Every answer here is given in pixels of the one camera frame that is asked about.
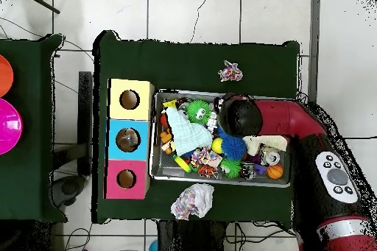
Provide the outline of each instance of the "green spiky ball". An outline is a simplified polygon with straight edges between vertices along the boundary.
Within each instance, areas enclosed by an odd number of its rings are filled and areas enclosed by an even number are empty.
[[[199,110],[203,109],[204,112],[200,113],[202,118],[197,118],[197,113]],[[196,99],[193,102],[190,103],[190,105],[187,107],[187,115],[190,122],[194,122],[196,124],[206,124],[209,120],[209,117],[211,116],[211,109],[209,107],[209,104],[207,102],[204,102],[201,99]]]
[[[239,176],[239,172],[241,171],[241,161],[224,158],[221,160],[220,168],[229,169],[230,171],[228,173],[225,172],[225,175],[230,179],[233,179]]]

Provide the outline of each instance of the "pink cube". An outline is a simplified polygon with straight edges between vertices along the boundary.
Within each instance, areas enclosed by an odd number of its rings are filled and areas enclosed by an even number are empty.
[[[148,162],[143,160],[109,160],[104,198],[144,199],[149,188],[147,164]]]

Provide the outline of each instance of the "green cloth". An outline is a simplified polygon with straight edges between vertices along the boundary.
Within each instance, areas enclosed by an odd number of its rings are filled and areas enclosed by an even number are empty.
[[[107,80],[150,81],[168,88],[216,93],[248,93],[293,99],[297,90],[299,45],[179,44],[153,40],[121,41],[104,31],[94,42],[95,80],[99,78],[99,158],[105,158]],[[238,63],[239,82],[220,82],[224,60]],[[98,162],[97,217],[112,219],[173,219],[172,203],[193,183],[151,179],[144,200],[103,199],[104,161]],[[214,185],[212,209],[203,218],[214,221],[280,221],[290,226],[292,187]]]
[[[14,82],[3,96],[20,113],[24,131],[15,148],[0,155],[0,219],[65,221],[50,201],[52,171],[52,53],[63,37],[0,40],[0,54]]]

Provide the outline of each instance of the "yellow ball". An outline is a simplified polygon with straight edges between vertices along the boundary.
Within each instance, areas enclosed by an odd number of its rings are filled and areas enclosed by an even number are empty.
[[[212,142],[212,150],[217,154],[222,154],[221,143],[222,138],[215,138]]]

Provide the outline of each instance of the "floor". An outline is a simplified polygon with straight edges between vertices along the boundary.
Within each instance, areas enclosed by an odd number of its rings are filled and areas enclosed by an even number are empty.
[[[104,29],[115,30],[122,40],[157,39],[174,42],[193,43],[239,43],[254,42],[266,44],[282,44],[288,40],[296,40],[300,43],[300,73],[303,79],[303,91],[307,93],[307,79],[309,67],[309,32],[310,32],[310,0],[44,0],[54,5],[61,11],[56,15],[40,6],[32,0],[0,0],[0,38],[6,36],[13,39],[37,40],[38,36],[48,33],[62,33],[66,40],[76,44],[64,43],[58,52],[60,57],[54,59],[55,78],[59,83],[55,85],[56,94],[56,119],[55,141],[58,144],[70,144],[76,142],[77,134],[77,97],[74,90],[77,89],[78,72],[94,71],[91,49],[96,36]],[[370,100],[364,108],[352,104],[352,101],[362,99],[362,88],[355,89],[340,87],[333,91],[332,83],[339,78],[344,79],[346,72],[352,74],[350,58],[356,57],[358,63],[376,63],[375,57],[358,52],[349,45],[349,41],[343,37],[342,46],[334,41],[334,38],[344,36],[351,21],[346,22],[341,9],[341,4],[335,4],[339,0],[322,0],[321,3],[321,55],[326,59],[320,60],[319,97],[318,101],[325,108],[339,126],[341,133],[347,135],[373,135],[375,120],[370,110],[375,109],[372,102],[376,101],[372,83],[367,86]],[[336,21],[332,18],[333,6],[338,7]],[[365,36],[375,37],[365,28]],[[356,48],[362,47],[362,38],[358,39]],[[327,50],[345,54],[349,60],[342,64],[343,71],[337,69],[342,62],[342,55],[338,54],[336,60],[333,55],[326,54]],[[356,69],[364,77],[367,83],[372,71]],[[351,141],[350,147],[362,169],[367,172],[368,180],[376,183],[371,178],[373,166],[368,165],[367,152],[376,152],[375,140]],[[75,173],[75,162],[70,163],[56,172],[56,177],[62,177],[66,173]],[[91,179],[84,191],[78,196],[77,201],[65,208],[68,222],[57,225],[54,231],[54,244],[56,251],[64,251],[68,237],[74,231],[69,240],[69,247],[84,244],[87,233],[77,228],[89,229],[91,226]],[[248,239],[260,240],[276,228],[254,227],[251,223],[241,223],[241,226],[249,236]],[[229,225],[229,239],[235,240],[234,224]],[[89,251],[148,251],[149,245],[157,238],[157,230],[152,220],[120,221],[111,220],[105,225],[93,225],[91,238],[85,246]],[[81,251],[82,247],[68,251]],[[225,242],[225,251],[234,251],[234,244]],[[247,243],[242,251],[298,251],[297,242],[286,233],[279,233],[259,244]]]

